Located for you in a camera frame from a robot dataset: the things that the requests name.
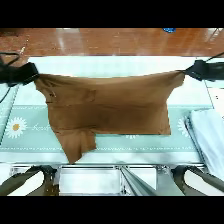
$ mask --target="brown cloth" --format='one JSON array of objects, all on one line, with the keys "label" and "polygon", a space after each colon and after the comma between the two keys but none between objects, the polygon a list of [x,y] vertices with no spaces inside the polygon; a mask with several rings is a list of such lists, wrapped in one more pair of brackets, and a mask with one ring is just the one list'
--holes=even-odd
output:
[{"label": "brown cloth", "polygon": [[185,75],[78,78],[41,74],[48,118],[70,163],[95,149],[94,133],[170,135],[166,100]]}]

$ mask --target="garment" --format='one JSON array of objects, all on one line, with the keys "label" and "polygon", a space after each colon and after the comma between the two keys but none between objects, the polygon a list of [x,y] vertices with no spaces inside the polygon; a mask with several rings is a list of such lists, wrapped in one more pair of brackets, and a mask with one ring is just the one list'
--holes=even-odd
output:
[{"label": "garment", "polygon": [[224,121],[214,110],[191,111],[186,127],[209,172],[224,181]]},{"label": "garment", "polygon": [[165,134],[166,100],[185,75],[178,71],[118,78],[40,74],[48,118],[70,163],[96,148],[94,134]]}]

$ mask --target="brown floor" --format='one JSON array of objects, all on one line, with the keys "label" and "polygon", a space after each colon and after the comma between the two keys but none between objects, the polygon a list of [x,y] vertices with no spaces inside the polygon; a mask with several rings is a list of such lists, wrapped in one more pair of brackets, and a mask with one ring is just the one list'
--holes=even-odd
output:
[{"label": "brown floor", "polygon": [[21,28],[0,33],[0,51],[30,56],[213,56],[224,51],[223,28]]}]

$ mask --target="folded white fabric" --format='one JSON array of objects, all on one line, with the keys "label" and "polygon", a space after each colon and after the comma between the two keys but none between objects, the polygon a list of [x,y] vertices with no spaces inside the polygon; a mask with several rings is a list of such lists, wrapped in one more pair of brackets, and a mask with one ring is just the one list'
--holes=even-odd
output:
[{"label": "folded white fabric", "polygon": [[224,120],[214,109],[191,111],[186,126],[209,172],[224,181]]}]

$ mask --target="metal pole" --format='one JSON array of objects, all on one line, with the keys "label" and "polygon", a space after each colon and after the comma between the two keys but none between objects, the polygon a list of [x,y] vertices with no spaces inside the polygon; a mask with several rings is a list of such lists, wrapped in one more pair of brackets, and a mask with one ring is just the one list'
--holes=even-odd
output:
[{"label": "metal pole", "polygon": [[121,167],[121,173],[127,181],[134,196],[159,196],[154,188],[152,188],[126,167]]}]

